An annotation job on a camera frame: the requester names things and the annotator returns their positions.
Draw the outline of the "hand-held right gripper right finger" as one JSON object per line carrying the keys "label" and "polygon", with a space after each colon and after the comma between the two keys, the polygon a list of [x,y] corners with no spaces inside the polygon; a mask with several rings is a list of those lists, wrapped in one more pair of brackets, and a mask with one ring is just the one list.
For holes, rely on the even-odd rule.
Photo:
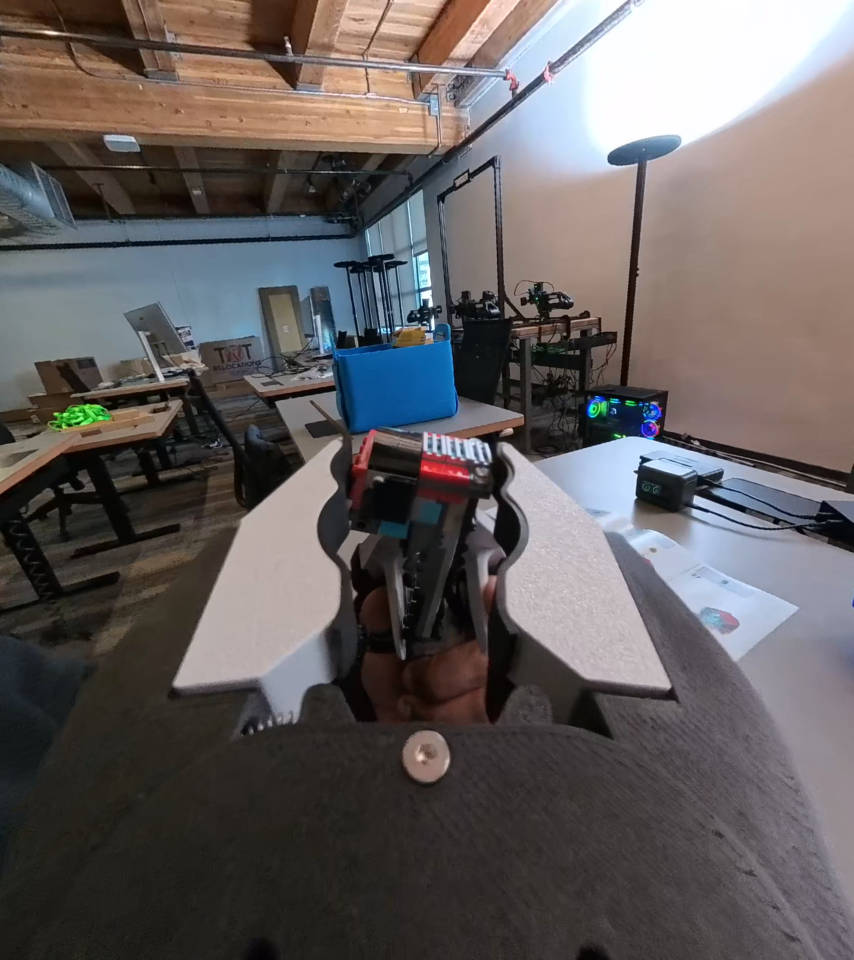
{"label": "hand-held right gripper right finger", "polygon": [[509,443],[498,447],[491,663],[549,698],[599,691],[663,698],[666,668],[606,535]]}

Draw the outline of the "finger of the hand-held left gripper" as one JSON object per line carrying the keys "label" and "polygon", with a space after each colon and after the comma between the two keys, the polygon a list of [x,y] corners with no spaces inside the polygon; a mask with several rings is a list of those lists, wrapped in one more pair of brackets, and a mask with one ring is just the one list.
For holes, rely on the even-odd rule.
{"label": "finger of the hand-held left gripper", "polygon": [[390,630],[395,653],[400,661],[405,662],[408,658],[406,634],[408,600],[405,557],[401,543],[395,538],[381,535],[376,546],[376,558],[385,577]]}
{"label": "finger of the hand-held left gripper", "polygon": [[477,525],[466,537],[464,574],[468,612],[473,636],[481,653],[489,652],[489,606],[484,599],[492,576],[505,558],[505,552],[496,542],[491,529]]}

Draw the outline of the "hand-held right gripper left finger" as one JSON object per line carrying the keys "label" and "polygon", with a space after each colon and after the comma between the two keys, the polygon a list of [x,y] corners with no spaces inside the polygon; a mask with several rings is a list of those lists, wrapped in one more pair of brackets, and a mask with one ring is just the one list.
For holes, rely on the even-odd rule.
{"label": "hand-held right gripper left finger", "polygon": [[358,653],[348,565],[349,438],[331,440],[241,521],[173,678],[179,695],[300,702]]}

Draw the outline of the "toy brick model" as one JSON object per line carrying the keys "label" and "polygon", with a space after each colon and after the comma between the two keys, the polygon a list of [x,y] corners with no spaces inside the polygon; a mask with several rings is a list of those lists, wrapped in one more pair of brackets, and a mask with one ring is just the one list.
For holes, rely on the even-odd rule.
{"label": "toy brick model", "polygon": [[395,429],[371,431],[355,455],[347,489],[363,570],[385,577],[380,536],[401,543],[407,587],[407,662],[473,635],[464,574],[466,537],[477,525],[494,533],[478,509],[497,489],[495,452],[482,438]]}

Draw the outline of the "grey office desk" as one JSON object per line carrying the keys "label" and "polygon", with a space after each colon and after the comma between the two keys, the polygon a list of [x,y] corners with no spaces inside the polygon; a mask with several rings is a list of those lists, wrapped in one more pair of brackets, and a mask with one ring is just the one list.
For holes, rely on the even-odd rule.
{"label": "grey office desk", "polygon": [[[301,459],[308,462],[332,440],[339,438],[341,417],[336,394],[295,396],[276,403],[276,411],[296,445]],[[467,398],[458,399],[457,413],[450,417],[402,425],[401,430],[431,432],[462,438],[498,437],[507,429],[519,429],[524,418],[502,407]]]}

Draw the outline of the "person's left hand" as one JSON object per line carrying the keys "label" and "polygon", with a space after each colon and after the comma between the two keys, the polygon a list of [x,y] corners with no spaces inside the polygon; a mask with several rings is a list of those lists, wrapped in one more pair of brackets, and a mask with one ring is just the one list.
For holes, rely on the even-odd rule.
{"label": "person's left hand", "polygon": [[360,682],[379,722],[489,724],[489,657],[473,635],[439,653],[403,662],[394,649],[386,588],[362,591],[354,607],[359,626],[373,642],[362,654]]}

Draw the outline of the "charger with green display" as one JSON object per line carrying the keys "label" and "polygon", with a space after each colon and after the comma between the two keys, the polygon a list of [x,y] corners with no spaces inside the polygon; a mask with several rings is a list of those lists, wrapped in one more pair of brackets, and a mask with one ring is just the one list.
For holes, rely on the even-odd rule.
{"label": "charger with green display", "polygon": [[669,458],[657,458],[639,463],[635,498],[678,513],[693,505],[699,484],[700,476],[695,467]]}

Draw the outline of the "building instruction booklet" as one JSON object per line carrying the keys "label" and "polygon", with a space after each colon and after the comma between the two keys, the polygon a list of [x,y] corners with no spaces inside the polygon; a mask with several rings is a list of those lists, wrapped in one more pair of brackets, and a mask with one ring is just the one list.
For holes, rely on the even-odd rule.
{"label": "building instruction booklet", "polygon": [[664,534],[635,528],[624,517],[609,516],[602,527],[626,539],[735,662],[798,611],[789,601],[702,562]]}

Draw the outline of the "black power bank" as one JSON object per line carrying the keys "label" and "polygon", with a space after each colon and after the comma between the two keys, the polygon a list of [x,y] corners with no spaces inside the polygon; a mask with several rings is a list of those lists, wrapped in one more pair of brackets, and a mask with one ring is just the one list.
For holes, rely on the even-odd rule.
{"label": "black power bank", "polygon": [[718,484],[724,478],[722,466],[675,447],[649,450],[639,458],[640,465],[659,461],[670,461],[683,466],[685,470],[697,475],[697,483],[701,485]]}

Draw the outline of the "computer tower with coloured lights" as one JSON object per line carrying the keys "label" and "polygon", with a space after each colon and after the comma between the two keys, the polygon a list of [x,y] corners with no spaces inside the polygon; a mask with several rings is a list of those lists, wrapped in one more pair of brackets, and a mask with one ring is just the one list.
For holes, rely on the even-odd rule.
{"label": "computer tower with coloured lights", "polygon": [[580,438],[586,447],[640,437],[656,440],[665,429],[669,392],[631,386],[599,386],[585,395]]}

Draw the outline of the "blue felt storage box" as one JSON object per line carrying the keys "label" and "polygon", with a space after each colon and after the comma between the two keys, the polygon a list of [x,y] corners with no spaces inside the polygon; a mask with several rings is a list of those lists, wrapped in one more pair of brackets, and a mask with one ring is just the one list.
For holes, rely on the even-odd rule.
{"label": "blue felt storage box", "polygon": [[336,350],[333,374],[337,412],[352,434],[440,421],[458,411],[446,323],[436,327],[431,343]]}

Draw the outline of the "printed cardboard box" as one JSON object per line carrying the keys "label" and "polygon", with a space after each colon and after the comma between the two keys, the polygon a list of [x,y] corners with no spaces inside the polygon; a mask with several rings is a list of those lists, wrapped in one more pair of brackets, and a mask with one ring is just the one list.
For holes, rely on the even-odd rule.
{"label": "printed cardboard box", "polygon": [[205,367],[200,379],[206,388],[252,376],[265,359],[261,338],[257,335],[202,342],[197,353]]}

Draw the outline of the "wooden workbench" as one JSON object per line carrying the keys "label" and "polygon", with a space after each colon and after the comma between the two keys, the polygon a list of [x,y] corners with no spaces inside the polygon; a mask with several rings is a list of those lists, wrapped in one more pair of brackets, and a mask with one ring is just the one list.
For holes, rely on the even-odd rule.
{"label": "wooden workbench", "polygon": [[530,452],[535,391],[543,399],[570,401],[577,409],[593,383],[594,353],[612,353],[619,334],[605,331],[600,318],[584,314],[518,319],[510,333],[501,397],[506,409],[518,406],[524,423],[515,432],[521,448]]}

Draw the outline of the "leaning framed panel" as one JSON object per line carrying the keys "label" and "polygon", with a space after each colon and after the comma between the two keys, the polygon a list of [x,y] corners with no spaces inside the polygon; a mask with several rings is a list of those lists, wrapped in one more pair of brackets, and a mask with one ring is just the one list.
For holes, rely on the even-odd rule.
{"label": "leaning framed panel", "polygon": [[269,356],[299,354],[309,342],[303,329],[301,297],[295,285],[258,289]]}

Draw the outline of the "cluster of black floor lamps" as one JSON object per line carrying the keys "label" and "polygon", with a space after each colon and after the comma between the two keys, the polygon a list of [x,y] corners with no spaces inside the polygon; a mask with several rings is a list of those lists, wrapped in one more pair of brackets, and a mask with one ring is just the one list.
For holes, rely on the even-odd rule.
{"label": "cluster of black floor lamps", "polygon": [[334,264],[346,274],[357,347],[376,346],[398,338],[404,327],[399,270],[407,264],[392,253]]}

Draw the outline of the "tilted computer monitor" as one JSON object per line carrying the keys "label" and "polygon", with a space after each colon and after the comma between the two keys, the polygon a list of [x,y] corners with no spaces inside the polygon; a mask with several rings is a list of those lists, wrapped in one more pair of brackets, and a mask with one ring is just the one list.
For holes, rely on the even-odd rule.
{"label": "tilted computer monitor", "polygon": [[136,334],[154,378],[164,381],[173,360],[189,349],[168,314],[155,302],[126,311],[123,317]]}

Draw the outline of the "plain cardboard box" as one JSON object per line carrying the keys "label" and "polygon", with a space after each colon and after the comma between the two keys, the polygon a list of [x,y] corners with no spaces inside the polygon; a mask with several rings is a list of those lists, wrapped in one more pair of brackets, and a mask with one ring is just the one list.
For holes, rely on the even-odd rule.
{"label": "plain cardboard box", "polygon": [[88,392],[103,381],[92,356],[35,361],[34,367],[47,395]]}

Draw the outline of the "window with blinds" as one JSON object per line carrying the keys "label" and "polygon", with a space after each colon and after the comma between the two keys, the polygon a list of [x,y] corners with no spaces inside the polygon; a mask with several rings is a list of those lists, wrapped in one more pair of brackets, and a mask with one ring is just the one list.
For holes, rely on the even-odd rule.
{"label": "window with blinds", "polygon": [[435,305],[421,191],[367,228],[364,239],[368,254],[382,266],[373,279],[385,282],[385,294],[377,295],[389,323],[401,327],[411,312]]}

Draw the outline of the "black floor lamp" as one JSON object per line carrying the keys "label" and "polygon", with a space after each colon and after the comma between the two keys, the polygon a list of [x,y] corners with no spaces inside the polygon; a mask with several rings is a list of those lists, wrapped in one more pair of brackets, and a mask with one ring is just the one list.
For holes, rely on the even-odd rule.
{"label": "black floor lamp", "polygon": [[625,143],[612,150],[606,158],[608,165],[612,167],[634,167],[636,170],[628,277],[625,295],[625,319],[623,333],[620,338],[620,384],[624,387],[628,385],[633,347],[648,166],[649,162],[659,160],[676,151],[681,144],[682,138],[677,134],[650,136]]}

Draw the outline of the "wide wooden ceiling beam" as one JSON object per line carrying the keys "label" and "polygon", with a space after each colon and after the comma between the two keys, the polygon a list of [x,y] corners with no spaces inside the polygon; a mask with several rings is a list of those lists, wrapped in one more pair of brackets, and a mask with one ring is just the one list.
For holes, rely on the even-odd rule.
{"label": "wide wooden ceiling beam", "polygon": [[458,145],[468,117],[421,103],[265,93],[0,69],[0,139],[426,155]]}

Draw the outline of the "silver ceiling pipe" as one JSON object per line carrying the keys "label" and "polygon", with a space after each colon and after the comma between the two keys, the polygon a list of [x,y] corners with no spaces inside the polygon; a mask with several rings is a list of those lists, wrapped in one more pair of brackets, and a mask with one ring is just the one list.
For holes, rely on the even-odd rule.
{"label": "silver ceiling pipe", "polygon": [[218,47],[206,44],[180,43],[176,41],[151,40],[123,37],[109,33],[74,32],[48,28],[20,29],[0,26],[0,39],[30,40],[34,42],[64,42],[87,46],[104,47],[139,52],[163,52],[187,56],[218,57],[249,62],[265,62],[285,66],[320,66],[325,68],[355,68],[370,71],[399,72],[416,75],[466,76],[471,78],[496,79],[508,81],[514,77],[511,70],[503,68],[477,66],[449,66],[425,64],[415,61],[370,59],[352,56],[333,56],[319,54],[288,54],[275,51],[258,51]]}

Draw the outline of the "black metal frame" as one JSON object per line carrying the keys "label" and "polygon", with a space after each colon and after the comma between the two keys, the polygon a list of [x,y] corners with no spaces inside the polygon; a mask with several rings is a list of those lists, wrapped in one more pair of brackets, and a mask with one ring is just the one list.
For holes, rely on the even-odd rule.
{"label": "black metal frame", "polygon": [[444,306],[450,325],[455,326],[455,320],[459,323],[459,329],[463,330],[467,320],[476,320],[480,318],[475,309],[468,310],[466,317],[458,313],[458,306],[455,304],[450,280],[450,263],[448,257],[447,229],[445,219],[446,199],[457,191],[465,188],[476,180],[482,173],[491,172],[493,176],[493,195],[494,195],[494,234],[495,234],[495,257],[496,257],[496,280],[497,293],[496,304],[500,318],[504,317],[505,302],[507,300],[505,292],[505,250],[504,250],[504,208],[503,208],[503,168],[502,160],[498,154],[494,154],[479,167],[467,170],[455,177],[453,183],[445,190],[438,193],[436,197],[438,231],[440,237],[440,257],[444,289]]}

